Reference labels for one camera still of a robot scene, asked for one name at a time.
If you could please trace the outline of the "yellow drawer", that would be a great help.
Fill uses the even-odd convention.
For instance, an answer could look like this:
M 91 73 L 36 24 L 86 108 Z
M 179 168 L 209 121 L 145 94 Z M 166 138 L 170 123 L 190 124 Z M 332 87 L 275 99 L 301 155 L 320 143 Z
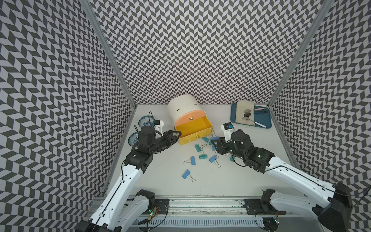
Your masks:
M 191 122 L 176 126 L 175 130 L 182 133 L 179 143 L 180 145 L 185 145 L 211 135 L 212 128 L 213 126 L 211 122 L 206 116 L 204 116 Z

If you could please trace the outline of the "orange pink top drawer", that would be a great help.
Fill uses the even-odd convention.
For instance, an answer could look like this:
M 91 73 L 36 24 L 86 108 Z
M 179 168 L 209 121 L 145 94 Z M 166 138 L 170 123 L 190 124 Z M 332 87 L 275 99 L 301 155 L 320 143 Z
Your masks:
M 195 111 L 191 111 L 191 112 L 188 112 L 188 113 L 185 113 L 183 114 L 182 116 L 180 116 L 176 122 L 175 122 L 175 127 L 177 126 L 180 126 L 180 125 L 183 125 L 183 124 L 186 124 L 188 122 L 191 122 L 191 121 L 194 121 L 196 119 L 200 119 L 202 117 L 205 117 L 206 116 L 206 112 L 203 111 L 203 110 L 195 110 Z

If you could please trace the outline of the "cream round drawer cabinet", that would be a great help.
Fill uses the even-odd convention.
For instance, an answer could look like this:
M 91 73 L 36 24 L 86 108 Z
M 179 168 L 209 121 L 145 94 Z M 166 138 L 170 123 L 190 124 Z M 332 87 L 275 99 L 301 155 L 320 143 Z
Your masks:
M 185 113 L 203 110 L 192 95 L 181 95 L 172 99 L 167 105 L 168 113 L 175 125 L 176 120 Z

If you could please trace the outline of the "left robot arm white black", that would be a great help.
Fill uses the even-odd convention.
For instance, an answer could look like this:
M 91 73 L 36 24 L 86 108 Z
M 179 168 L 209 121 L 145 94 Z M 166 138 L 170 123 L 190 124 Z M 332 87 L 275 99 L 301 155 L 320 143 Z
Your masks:
M 126 204 L 135 184 L 146 172 L 153 155 L 163 152 L 178 142 L 182 133 L 169 130 L 164 133 L 152 126 L 141 128 L 138 141 L 121 164 L 121 174 L 116 183 L 92 214 L 75 226 L 77 232 L 125 232 L 144 212 L 152 209 L 155 194 L 140 190 L 131 203 Z

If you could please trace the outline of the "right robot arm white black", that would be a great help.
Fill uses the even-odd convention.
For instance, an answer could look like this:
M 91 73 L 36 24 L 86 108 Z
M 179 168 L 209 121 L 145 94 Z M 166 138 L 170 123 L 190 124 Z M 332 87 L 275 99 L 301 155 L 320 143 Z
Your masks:
M 353 203 L 351 189 L 345 184 L 331 184 L 317 179 L 272 152 L 255 147 L 249 135 L 241 129 L 226 129 L 223 137 L 213 138 L 211 142 L 220 155 L 229 153 L 240 158 L 245 166 L 275 177 L 304 195 L 298 197 L 267 189 L 258 204 L 252 205 L 251 201 L 247 201 L 248 214 L 272 215 L 264 222 L 264 230 L 274 232 L 278 228 L 277 218 L 280 214 L 294 213 L 317 219 L 332 232 L 348 231 Z

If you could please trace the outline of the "green binder clip top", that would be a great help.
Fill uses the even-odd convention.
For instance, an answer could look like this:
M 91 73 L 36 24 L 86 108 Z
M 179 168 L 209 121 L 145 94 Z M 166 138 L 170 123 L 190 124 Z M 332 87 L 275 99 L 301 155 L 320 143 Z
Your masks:
M 203 137 L 202 140 L 206 143 L 210 142 L 210 139 L 208 137 Z

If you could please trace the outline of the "blue floral bowl far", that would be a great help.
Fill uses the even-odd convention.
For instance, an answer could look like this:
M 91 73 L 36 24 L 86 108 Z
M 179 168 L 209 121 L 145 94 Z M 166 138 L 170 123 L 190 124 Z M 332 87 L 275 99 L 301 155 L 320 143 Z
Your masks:
M 154 127 L 155 126 L 155 119 L 154 119 L 153 116 L 149 116 L 149 115 L 143 116 L 142 118 L 139 119 L 138 125 L 141 128 L 147 127 L 147 126 Z

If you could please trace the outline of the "blue floral bowl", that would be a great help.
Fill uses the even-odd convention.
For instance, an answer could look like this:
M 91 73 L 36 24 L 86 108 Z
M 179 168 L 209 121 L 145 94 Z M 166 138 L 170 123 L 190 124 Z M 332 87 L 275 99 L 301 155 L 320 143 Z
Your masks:
M 139 119 L 138 125 L 141 128 L 147 127 L 147 126 L 154 127 L 155 126 L 155 119 L 154 119 L 153 116 L 149 116 L 149 115 L 143 116 L 142 118 Z
M 133 147 L 135 144 L 138 143 L 138 132 L 131 134 L 128 138 L 128 144 Z

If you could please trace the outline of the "blue floral bowl near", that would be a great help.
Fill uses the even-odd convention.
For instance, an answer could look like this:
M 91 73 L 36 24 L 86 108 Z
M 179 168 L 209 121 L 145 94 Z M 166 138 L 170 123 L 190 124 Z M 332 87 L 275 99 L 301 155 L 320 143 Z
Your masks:
M 135 144 L 138 143 L 138 132 L 131 134 L 128 138 L 128 144 L 133 147 Z

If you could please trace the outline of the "teal blue tray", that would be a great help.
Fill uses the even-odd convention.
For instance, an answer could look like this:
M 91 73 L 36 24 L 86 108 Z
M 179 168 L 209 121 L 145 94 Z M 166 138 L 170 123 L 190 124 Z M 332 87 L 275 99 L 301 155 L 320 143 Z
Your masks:
M 246 120 L 242 119 L 242 122 L 237 122 L 236 112 L 237 112 L 237 103 L 231 105 L 231 122 L 237 124 L 243 124 L 263 129 L 269 129 L 272 127 L 271 114 L 267 107 L 263 106 L 254 106 L 255 112 L 248 113 Z

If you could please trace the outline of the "teal handled spoon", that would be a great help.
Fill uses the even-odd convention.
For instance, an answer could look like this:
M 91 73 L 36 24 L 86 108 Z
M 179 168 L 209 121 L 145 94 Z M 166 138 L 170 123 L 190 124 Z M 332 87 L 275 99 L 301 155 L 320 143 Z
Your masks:
M 244 116 L 244 117 L 250 117 L 250 116 L 252 116 L 252 115 L 265 114 L 265 113 L 268 113 L 268 111 L 267 111 L 267 110 L 263 110 L 263 111 L 253 111 L 252 113 L 251 113 L 251 112 L 245 113 L 243 116 Z

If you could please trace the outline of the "pink handled spoon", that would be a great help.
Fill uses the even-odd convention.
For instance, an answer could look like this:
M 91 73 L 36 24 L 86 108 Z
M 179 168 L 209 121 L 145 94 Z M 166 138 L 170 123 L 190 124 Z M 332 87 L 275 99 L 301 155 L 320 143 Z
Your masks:
M 250 109 L 244 110 L 244 113 L 250 113 L 250 114 L 254 114 L 254 113 L 260 114 L 260 113 L 265 113 L 265 112 L 267 112 L 267 109 L 264 107 L 257 108 L 257 109 L 251 109 L 251 110 Z

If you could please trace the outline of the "aluminium front rail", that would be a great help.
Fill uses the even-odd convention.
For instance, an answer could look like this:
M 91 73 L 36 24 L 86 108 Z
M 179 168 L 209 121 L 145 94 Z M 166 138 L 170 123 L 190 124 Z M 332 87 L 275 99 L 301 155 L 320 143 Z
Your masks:
M 298 197 L 278 191 L 266 197 L 170 197 L 156 196 L 155 206 L 160 215 L 170 217 L 229 217 L 274 215 L 279 211 L 287 216 L 317 218 L 312 209 L 318 204 L 309 197 Z

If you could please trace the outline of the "aluminium corner post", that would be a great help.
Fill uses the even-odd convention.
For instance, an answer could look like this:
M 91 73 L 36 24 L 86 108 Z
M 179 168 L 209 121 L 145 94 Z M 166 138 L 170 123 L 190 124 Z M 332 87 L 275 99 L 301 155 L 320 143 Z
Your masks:
M 114 57 L 114 54 L 111 50 L 111 47 L 109 46 L 108 44 L 108 41 L 107 39 L 105 38 L 104 36 L 104 33 L 100 27 L 100 24 L 99 24 L 99 21 L 93 11 L 93 8 L 91 6 L 91 2 L 90 1 L 86 1 L 86 0 L 82 0 L 80 1 L 80 4 L 81 4 L 81 7 L 82 9 L 84 10 L 85 14 L 86 14 L 86 17 L 87 19 L 89 20 L 95 34 L 96 34 L 96 37 L 102 47 L 102 49 L 104 50 L 105 54 L 106 54 L 106 57 L 109 61 L 109 63 L 111 64 L 115 74 L 117 75 L 117 78 L 123 88 L 123 91 L 124 93 L 126 94 L 127 98 L 128 98 L 128 101 L 130 103 L 130 105 L 134 108 L 136 108 L 136 103 L 130 93 L 130 90 L 126 84 L 126 81 L 125 81 L 125 78 L 124 78 L 124 75 L 122 74 L 119 66 L 118 66 L 118 63 Z
M 292 73 L 294 72 L 296 66 L 298 65 L 300 59 L 304 55 L 307 47 L 313 40 L 316 32 L 318 31 L 319 27 L 321 26 L 322 22 L 324 21 L 327 13 L 330 11 L 331 7 L 334 5 L 334 0 L 326 0 L 321 5 L 319 12 L 317 13 L 316 17 L 313 20 L 313 23 L 309 27 L 303 41 L 301 42 L 297 52 L 293 56 L 286 72 L 284 73 L 279 85 L 277 86 L 273 96 L 268 102 L 268 107 L 271 108 L 276 100 L 278 99 L 280 93 L 283 91 L 285 85 L 287 84 L 289 78 L 291 77 Z

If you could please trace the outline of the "aluminium corner post right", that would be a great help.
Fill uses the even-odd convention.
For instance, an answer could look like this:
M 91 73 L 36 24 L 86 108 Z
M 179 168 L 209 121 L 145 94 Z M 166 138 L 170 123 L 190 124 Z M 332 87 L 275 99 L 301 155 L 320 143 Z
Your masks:
M 318 31 L 319 27 L 321 26 L 322 22 L 324 21 L 327 13 L 330 11 L 331 7 L 334 5 L 334 0 L 326 0 L 321 5 L 319 12 L 317 13 L 316 17 L 313 20 L 313 23 L 309 27 L 303 41 L 301 42 L 297 52 L 293 56 L 286 72 L 284 73 L 279 85 L 277 86 L 273 96 L 268 102 L 268 107 L 271 108 L 276 100 L 278 99 L 280 93 L 283 91 L 285 85 L 287 84 L 289 78 L 291 77 L 292 73 L 294 72 L 296 66 L 298 65 L 300 59 L 304 55 L 307 47 L 313 40 L 316 32 Z

